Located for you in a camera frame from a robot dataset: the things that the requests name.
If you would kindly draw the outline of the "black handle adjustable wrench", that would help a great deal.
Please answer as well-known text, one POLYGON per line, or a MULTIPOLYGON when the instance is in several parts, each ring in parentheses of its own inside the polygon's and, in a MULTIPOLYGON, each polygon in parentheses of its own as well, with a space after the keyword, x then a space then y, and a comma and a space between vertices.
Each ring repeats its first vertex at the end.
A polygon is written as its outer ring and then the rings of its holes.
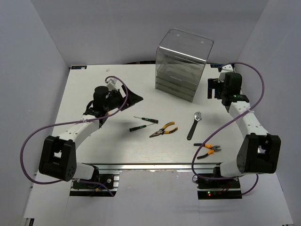
POLYGON ((187 135, 187 140, 191 140, 194 134, 194 131, 196 129, 197 123, 202 119, 201 112, 195 112, 194 113, 194 122, 192 124, 192 127, 187 135))

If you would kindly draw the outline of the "clear plastic drawer organizer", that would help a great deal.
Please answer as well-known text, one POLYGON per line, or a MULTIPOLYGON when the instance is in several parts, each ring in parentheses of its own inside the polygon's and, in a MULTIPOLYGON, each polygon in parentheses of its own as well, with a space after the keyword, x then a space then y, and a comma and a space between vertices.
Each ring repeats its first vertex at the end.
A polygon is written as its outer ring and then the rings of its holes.
POLYGON ((156 50, 155 88, 192 102, 214 40, 181 29, 170 29, 156 50))

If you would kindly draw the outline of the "yellow long nose pliers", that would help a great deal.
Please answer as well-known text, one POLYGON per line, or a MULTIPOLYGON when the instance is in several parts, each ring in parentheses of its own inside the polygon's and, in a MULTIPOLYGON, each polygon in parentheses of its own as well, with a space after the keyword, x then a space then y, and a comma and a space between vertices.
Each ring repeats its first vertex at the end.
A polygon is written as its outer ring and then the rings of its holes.
POLYGON ((167 130, 167 128, 168 128, 169 126, 172 126, 172 125, 175 125, 175 122, 174 122, 174 121, 165 124, 161 129, 159 129, 158 131, 156 131, 155 133, 153 133, 152 135, 150 135, 149 138, 157 137, 157 136, 159 136, 159 135, 165 135, 165 134, 172 134, 172 133, 175 133, 175 132, 178 130, 178 127, 175 127, 175 128, 172 129, 172 130, 167 130))

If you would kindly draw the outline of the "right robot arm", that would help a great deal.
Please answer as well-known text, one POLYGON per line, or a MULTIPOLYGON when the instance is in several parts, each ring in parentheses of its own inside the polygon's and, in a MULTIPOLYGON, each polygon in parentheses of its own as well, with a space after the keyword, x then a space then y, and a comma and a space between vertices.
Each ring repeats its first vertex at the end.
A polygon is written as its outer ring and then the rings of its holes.
POLYGON ((250 101, 241 94, 242 76, 239 73, 223 72, 217 79, 208 79, 207 97, 222 101, 233 117, 244 138, 236 159, 223 162, 212 181, 222 188, 230 178, 246 174, 273 174, 277 169, 281 139, 270 134, 257 120, 250 101))

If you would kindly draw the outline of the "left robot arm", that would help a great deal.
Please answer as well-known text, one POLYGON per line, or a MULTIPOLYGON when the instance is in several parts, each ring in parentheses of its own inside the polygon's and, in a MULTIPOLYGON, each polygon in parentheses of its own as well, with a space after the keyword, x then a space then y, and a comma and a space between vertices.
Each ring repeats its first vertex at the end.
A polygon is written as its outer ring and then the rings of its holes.
POLYGON ((127 96, 123 97, 118 89, 96 87, 93 100, 88 103, 83 114, 83 120, 58 136, 48 136, 45 139, 39 164, 41 174, 63 181, 83 179, 90 188, 99 184, 97 168, 77 162, 76 150, 86 138, 103 126, 111 110, 118 108, 123 111, 143 101, 141 96, 125 86, 122 89, 127 96))

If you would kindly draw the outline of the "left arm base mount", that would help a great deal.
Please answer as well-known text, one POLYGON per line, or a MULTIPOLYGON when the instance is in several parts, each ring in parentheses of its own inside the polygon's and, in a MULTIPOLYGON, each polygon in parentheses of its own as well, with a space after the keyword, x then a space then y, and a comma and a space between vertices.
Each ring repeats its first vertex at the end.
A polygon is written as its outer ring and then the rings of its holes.
POLYGON ((96 183, 82 183, 74 180, 71 183, 70 196, 78 197, 113 197, 119 186, 119 174, 99 175, 96 183))

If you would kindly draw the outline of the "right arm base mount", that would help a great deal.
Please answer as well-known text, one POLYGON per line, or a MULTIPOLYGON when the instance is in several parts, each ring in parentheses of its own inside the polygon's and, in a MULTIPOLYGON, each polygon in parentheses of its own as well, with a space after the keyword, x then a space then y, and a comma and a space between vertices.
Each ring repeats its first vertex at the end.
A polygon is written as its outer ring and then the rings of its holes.
POLYGON ((197 185, 199 200, 230 200, 242 199, 239 180, 207 180, 196 176, 192 181, 197 185))

